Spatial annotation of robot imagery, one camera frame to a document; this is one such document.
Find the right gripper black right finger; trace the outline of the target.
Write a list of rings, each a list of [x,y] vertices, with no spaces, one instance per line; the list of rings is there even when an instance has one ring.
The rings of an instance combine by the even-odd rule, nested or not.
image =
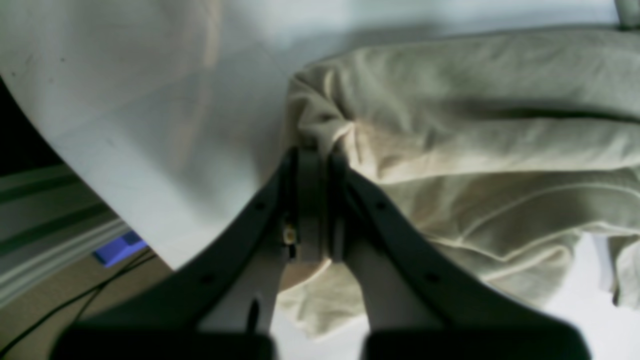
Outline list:
[[[589,360],[566,321],[483,284],[438,251],[346,158],[327,158],[328,253],[355,276],[363,360]]]

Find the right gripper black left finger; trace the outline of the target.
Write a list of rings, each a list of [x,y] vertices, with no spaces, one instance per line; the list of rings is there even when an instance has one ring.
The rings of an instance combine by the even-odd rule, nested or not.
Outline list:
[[[276,360],[289,264],[323,260],[323,161],[293,148],[231,225],[179,271],[70,326],[53,360]]]

